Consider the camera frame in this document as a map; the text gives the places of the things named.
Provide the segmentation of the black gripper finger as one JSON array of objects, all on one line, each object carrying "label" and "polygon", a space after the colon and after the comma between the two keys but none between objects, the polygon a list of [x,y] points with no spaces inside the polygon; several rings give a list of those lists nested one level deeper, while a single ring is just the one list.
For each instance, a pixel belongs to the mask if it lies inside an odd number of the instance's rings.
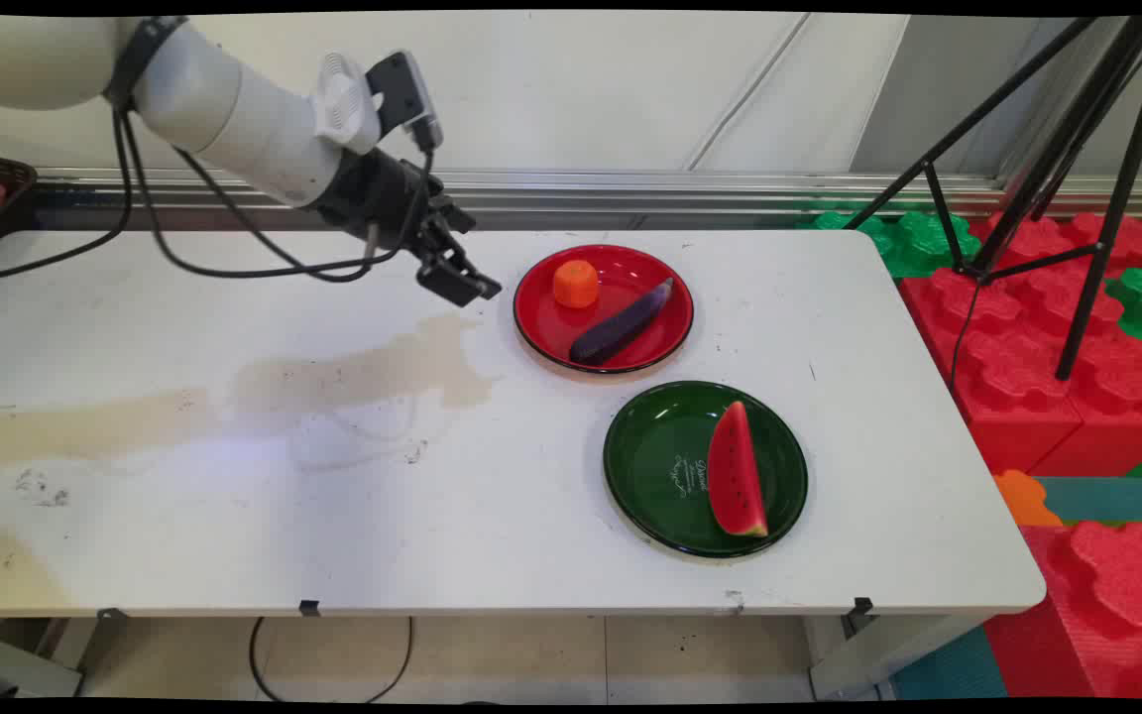
[{"label": "black gripper finger", "polygon": [[[431,199],[431,206],[427,208],[427,234],[452,234],[457,239],[458,234],[466,234],[466,232],[476,226],[476,223],[471,215],[464,212],[450,198],[435,196]],[[502,284],[499,284],[498,281],[489,276],[489,298],[497,297],[499,292],[502,292]]]},{"label": "black gripper finger", "polygon": [[420,234],[415,248],[420,266],[415,279],[423,289],[467,306],[477,298],[489,298],[489,276],[482,275],[452,234]]}]

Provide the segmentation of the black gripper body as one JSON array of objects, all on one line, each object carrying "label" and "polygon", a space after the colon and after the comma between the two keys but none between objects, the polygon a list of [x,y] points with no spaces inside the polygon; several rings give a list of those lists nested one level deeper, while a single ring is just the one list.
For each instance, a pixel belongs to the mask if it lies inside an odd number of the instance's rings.
[{"label": "black gripper body", "polygon": [[423,167],[373,149],[363,157],[345,150],[333,180],[313,200],[329,225],[367,239],[378,227],[380,250],[400,248],[421,256],[445,247],[439,225],[431,218],[431,199],[443,184]]}]

